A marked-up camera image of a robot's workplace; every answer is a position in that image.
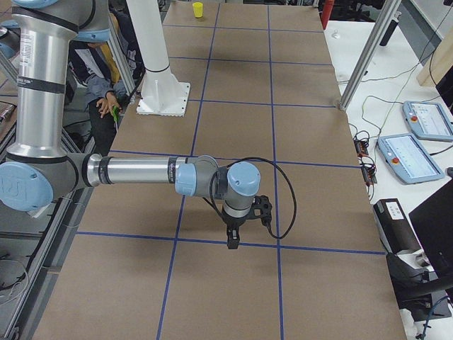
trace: black box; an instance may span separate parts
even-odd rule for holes
[[[387,251],[393,254],[401,251],[410,254],[421,249],[398,199],[379,200],[373,208],[377,222],[380,224],[382,242],[387,247]]]

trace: black monitor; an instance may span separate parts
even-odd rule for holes
[[[437,280],[419,285],[413,296],[445,289],[453,298],[453,180],[410,212],[409,218],[438,276]]]

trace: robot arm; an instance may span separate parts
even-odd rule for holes
[[[265,196],[256,196],[260,173],[250,163],[219,168],[208,156],[123,159],[67,154],[60,140],[69,41],[75,37],[106,41],[108,2],[78,0],[76,6],[73,0],[13,2],[18,5],[13,7],[13,17],[21,26],[21,62],[16,141],[7,150],[7,162],[0,165],[0,200],[5,205],[29,211],[79,188],[174,183],[182,195],[211,198],[211,206],[227,225],[230,249],[238,247],[239,227],[246,220],[261,218],[264,225],[270,223],[272,206]],[[160,18],[157,3],[153,6]],[[163,34],[159,40],[164,41]],[[221,212],[214,199],[224,201]]]

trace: dark jacket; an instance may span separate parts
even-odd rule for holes
[[[142,72],[143,61],[132,22],[123,13],[117,11],[112,11],[112,13],[118,21],[118,37],[132,78],[137,80]],[[112,84],[110,70],[100,48],[93,49],[86,42],[71,41],[69,44],[69,67],[79,82],[87,87],[86,105],[96,99],[105,98],[109,91],[114,91],[119,99],[126,96],[122,80]]]

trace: yellow cup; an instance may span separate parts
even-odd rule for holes
[[[192,4],[193,7],[193,13],[195,14],[196,18],[202,18],[203,17],[203,3],[202,2],[194,2]]]

